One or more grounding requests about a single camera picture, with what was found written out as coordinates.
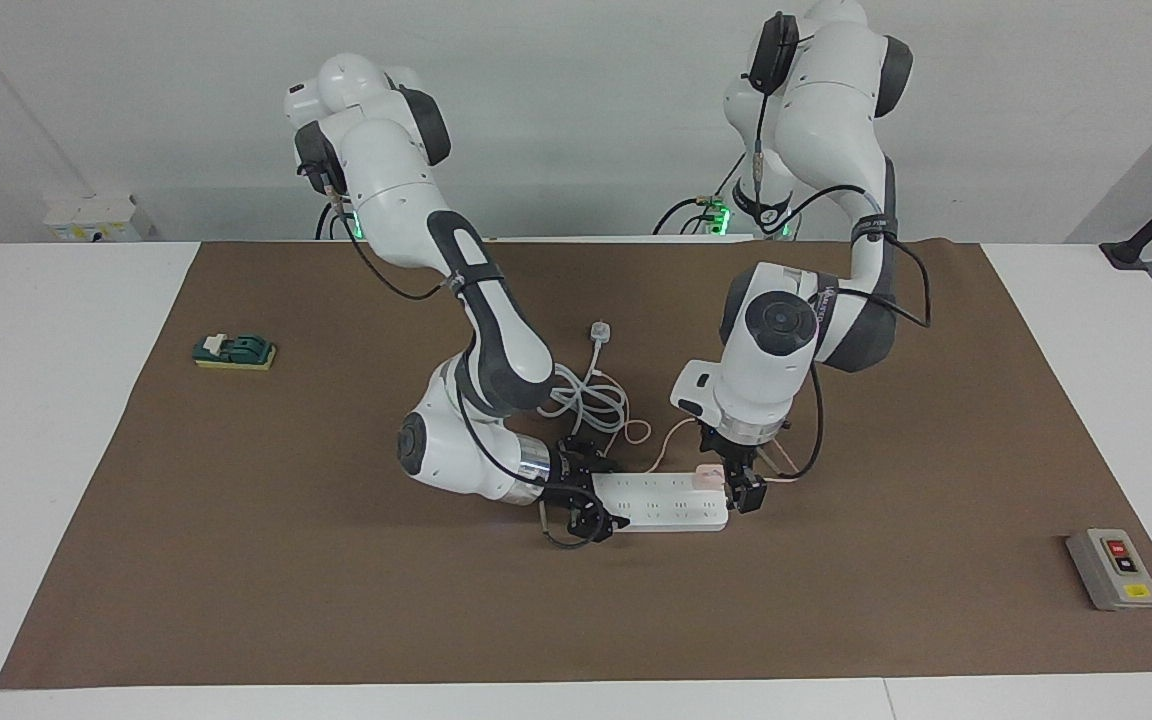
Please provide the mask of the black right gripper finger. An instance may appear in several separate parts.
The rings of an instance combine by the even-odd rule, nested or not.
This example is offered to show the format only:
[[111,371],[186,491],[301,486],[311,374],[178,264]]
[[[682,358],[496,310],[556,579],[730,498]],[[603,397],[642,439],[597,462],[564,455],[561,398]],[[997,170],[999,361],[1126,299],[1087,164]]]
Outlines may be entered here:
[[566,435],[562,439],[564,473],[617,473],[620,462],[607,456],[607,452],[594,439]]
[[[550,503],[568,511],[566,532],[570,533],[575,541],[562,541],[550,532]],[[596,501],[579,500],[579,498],[558,498],[552,502],[540,501],[541,533],[550,541],[550,546],[558,550],[579,550],[589,544],[607,541],[617,530],[623,530],[630,524],[631,520],[608,511]]]

